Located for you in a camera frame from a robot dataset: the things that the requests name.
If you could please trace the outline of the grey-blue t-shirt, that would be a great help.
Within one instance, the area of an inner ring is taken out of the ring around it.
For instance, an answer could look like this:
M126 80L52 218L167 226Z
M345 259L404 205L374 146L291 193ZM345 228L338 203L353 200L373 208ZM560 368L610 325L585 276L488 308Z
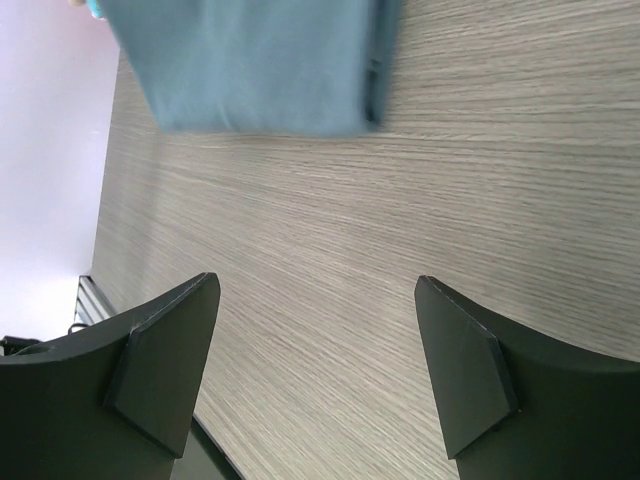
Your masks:
M347 137L383 122L398 1L103 1L158 126Z

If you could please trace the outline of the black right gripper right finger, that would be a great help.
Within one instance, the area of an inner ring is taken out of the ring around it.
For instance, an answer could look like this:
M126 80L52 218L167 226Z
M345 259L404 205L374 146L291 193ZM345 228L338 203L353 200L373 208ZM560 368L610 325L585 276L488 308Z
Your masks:
M463 479L635 479L639 366L554 339L422 276L415 306Z

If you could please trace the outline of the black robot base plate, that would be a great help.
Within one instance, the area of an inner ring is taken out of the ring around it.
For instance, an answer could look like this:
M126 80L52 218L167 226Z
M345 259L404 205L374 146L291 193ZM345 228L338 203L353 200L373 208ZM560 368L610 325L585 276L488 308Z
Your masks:
M244 480L235 465L192 417L183 456L174 462L171 480Z

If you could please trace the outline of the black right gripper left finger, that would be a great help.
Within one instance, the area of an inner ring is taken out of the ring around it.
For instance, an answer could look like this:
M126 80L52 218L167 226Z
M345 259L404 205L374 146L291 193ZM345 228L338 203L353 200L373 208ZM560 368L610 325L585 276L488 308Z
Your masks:
M184 454L221 296L202 273L1 360L5 479L167 479Z

